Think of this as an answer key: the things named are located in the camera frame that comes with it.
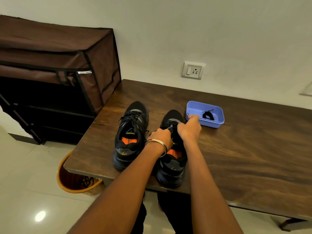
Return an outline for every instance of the leg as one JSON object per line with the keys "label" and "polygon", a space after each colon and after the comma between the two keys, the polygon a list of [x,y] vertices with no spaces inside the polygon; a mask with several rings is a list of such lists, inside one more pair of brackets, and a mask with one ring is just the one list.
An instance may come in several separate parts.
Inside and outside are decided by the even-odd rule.
{"label": "leg", "polygon": [[193,233],[190,195],[168,191],[158,192],[157,198],[176,234]]}
{"label": "leg", "polygon": [[141,234],[143,233],[143,223],[146,217],[146,208],[142,202],[140,210],[138,212],[137,220],[135,220],[135,225],[132,228],[131,234]]}
{"label": "leg", "polygon": [[298,218],[287,219],[280,224],[280,229],[286,232],[312,228],[312,221],[306,221]]}

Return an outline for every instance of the white label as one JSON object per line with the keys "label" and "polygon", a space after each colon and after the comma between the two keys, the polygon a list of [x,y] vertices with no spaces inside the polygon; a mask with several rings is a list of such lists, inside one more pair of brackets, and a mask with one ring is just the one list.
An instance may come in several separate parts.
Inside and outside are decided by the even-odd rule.
{"label": "white label", "polygon": [[92,73],[91,70],[88,70],[88,71],[78,71],[78,74],[90,74]]}

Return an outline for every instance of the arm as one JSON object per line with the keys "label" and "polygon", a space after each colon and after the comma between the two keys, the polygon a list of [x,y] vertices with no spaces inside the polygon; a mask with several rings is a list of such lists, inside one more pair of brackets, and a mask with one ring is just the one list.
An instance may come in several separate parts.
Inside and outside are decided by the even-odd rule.
{"label": "arm", "polygon": [[201,131],[198,119],[198,115],[190,115],[186,124],[178,125],[189,162],[193,231],[196,234],[242,234],[198,147]]}
{"label": "arm", "polygon": [[[164,142],[168,149],[172,146],[169,130],[158,129],[149,137],[152,138]],[[161,144],[148,143],[139,156],[93,202],[68,234],[130,233],[138,216],[149,176],[164,151]]]}

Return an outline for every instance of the table leg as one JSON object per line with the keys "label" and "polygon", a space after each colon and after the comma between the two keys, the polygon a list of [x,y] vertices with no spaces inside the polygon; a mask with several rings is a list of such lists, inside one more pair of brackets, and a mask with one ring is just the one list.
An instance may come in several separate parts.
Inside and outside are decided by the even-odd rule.
{"label": "table leg", "polygon": [[280,229],[286,232],[312,228],[312,221],[302,220],[298,218],[287,219],[279,225]]}

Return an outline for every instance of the plastic bin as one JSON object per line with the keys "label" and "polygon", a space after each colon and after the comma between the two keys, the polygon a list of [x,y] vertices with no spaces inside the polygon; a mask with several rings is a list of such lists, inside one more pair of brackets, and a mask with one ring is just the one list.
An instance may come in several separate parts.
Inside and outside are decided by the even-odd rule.
{"label": "plastic bin", "polygon": [[[212,109],[213,111],[210,111],[210,112],[212,113],[213,118],[215,119],[214,121],[202,117],[202,115],[204,114],[203,112],[206,112]],[[189,101],[186,106],[186,120],[188,121],[189,115],[195,115],[195,114],[199,115],[199,123],[202,126],[219,128],[220,125],[224,123],[224,115],[223,115],[222,108],[215,106],[215,105]]]}
{"label": "plastic bin", "polygon": [[78,175],[75,173],[70,173],[64,168],[64,163],[67,158],[71,155],[72,151],[68,153],[65,158],[61,161],[58,169],[57,169],[57,183],[58,185],[66,192],[69,193],[84,193],[86,195],[94,196],[100,194],[104,189],[105,185],[102,179],[93,178],[90,182],[89,186],[86,188],[82,185],[83,180],[86,178],[82,175]]}

